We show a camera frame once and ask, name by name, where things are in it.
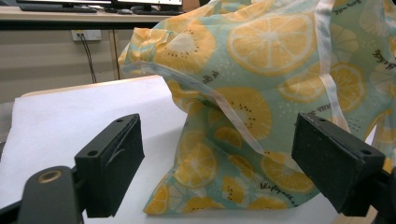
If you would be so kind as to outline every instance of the wall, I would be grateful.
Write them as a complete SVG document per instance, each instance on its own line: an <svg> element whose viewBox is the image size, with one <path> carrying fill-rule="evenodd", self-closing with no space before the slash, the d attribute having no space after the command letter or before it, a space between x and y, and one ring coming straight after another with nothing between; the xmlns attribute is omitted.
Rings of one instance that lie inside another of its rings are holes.
<svg viewBox="0 0 396 224"><path fill-rule="evenodd" d="M89 48L96 79L105 82L117 74L108 31L101 32L102 40L90 41ZM126 45L132 31L120 33L121 45ZM90 83L85 49L70 31L0 32L0 104L31 91Z"/></svg>

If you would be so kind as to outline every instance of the lemon print fabric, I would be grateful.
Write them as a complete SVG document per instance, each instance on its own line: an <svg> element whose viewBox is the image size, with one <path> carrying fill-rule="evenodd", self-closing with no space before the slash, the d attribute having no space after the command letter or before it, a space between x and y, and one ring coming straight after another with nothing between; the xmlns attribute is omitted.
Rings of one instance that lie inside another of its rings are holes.
<svg viewBox="0 0 396 224"><path fill-rule="evenodd" d="M331 75L341 109L348 112L360 105L366 94L363 71L350 63L338 63L332 67Z"/></svg>
<svg viewBox="0 0 396 224"><path fill-rule="evenodd" d="M373 146L389 157L387 169L394 165L394 10L377 0L212 0L136 28L122 72L164 77L188 115L144 211L288 209L311 200L318 189L291 157L301 112L346 124L361 140L375 129Z"/></svg>
<svg viewBox="0 0 396 224"><path fill-rule="evenodd" d="M248 71L279 76L304 63L315 45L313 18L291 14L267 16L234 27L227 50Z"/></svg>
<svg viewBox="0 0 396 224"><path fill-rule="evenodd" d="M319 76L319 64L304 70L301 74L286 80L278 86L282 96L293 102L309 103L325 92Z"/></svg>

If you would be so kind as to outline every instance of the black cable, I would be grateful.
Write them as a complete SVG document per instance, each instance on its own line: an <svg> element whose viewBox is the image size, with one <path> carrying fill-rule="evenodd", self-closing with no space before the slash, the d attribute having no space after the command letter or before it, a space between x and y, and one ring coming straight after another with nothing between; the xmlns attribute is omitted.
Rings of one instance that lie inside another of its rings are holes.
<svg viewBox="0 0 396 224"><path fill-rule="evenodd" d="M85 52L87 53L88 63L89 63L90 70L91 70L92 82L96 83L96 76L95 76L95 72L93 71L91 52L90 52L90 48L88 47L87 40L85 39L84 35L77 34L77 36L80 38L81 43L84 46Z"/></svg>
<svg viewBox="0 0 396 224"><path fill-rule="evenodd" d="M96 81L95 72L93 71L93 63L92 63L92 57L91 57L90 48L88 48L88 42L85 39L84 35L82 35L82 38L84 39L83 42L84 42L85 47L87 48L87 51L88 51L88 56L89 56L89 61L90 61L90 68L91 68L91 74L92 74L92 81L93 81L93 83L96 83L97 81Z"/></svg>

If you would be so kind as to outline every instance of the white table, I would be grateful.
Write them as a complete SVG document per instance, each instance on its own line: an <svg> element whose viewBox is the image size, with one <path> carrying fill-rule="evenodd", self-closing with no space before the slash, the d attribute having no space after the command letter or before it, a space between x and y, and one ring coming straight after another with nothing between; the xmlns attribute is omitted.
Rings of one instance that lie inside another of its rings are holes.
<svg viewBox="0 0 396 224"><path fill-rule="evenodd" d="M74 156L112 120L139 113L146 158L115 217L86 223L332 223L337 214L322 195L281 211L205 210L187 215L147 216L149 195L173 164L186 115L173 103L161 77L40 92L15 101L12 129L0 162L0 207L21 199L30 175L56 165L74 166Z"/></svg>

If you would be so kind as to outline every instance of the computer monitor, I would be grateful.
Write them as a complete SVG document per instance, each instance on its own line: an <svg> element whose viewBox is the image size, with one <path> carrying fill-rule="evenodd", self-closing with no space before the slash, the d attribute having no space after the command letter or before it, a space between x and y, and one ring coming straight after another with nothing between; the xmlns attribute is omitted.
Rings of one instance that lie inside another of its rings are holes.
<svg viewBox="0 0 396 224"><path fill-rule="evenodd" d="M177 10L182 6L182 0L112 0L112 3L117 8L142 7L147 11L151 11L153 6L162 10Z"/></svg>
<svg viewBox="0 0 396 224"><path fill-rule="evenodd" d="M110 6L111 0L17 0L20 6Z"/></svg>

